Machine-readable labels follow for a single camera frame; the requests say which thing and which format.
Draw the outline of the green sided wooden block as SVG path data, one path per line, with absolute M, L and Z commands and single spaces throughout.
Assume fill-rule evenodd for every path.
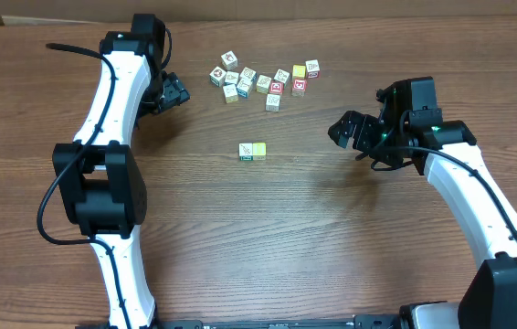
M 253 160 L 253 143 L 241 143 L 238 146 L 238 154 L 240 161 Z

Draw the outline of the letter L wooden block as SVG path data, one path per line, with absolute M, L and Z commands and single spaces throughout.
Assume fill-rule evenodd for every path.
M 265 160 L 267 156 L 267 147 L 265 143 L 252 144 L 252 156 L 254 161 Z

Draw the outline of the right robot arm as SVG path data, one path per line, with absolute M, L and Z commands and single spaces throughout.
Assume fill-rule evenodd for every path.
M 381 328 L 517 328 L 517 212 L 495 183 L 462 121 L 444 121 L 432 77 L 378 90 L 378 116 L 347 111 L 329 137 L 372 159 L 374 171 L 413 165 L 464 233 L 477 272 L 460 302 L 404 305 Z

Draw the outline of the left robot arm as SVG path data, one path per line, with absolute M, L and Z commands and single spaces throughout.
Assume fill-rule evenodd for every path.
M 148 287 L 141 251 L 147 190 L 132 154 L 139 119 L 190 98 L 177 75 L 166 72 L 173 40 L 162 20 L 136 14 L 128 32 L 110 31 L 98 50 L 49 44 L 96 58 L 100 82 L 89 114 L 72 142 L 52 154 L 56 173 L 46 194 L 61 194 L 78 244 L 92 247 L 109 299 L 106 328 L 157 328 L 157 304 Z

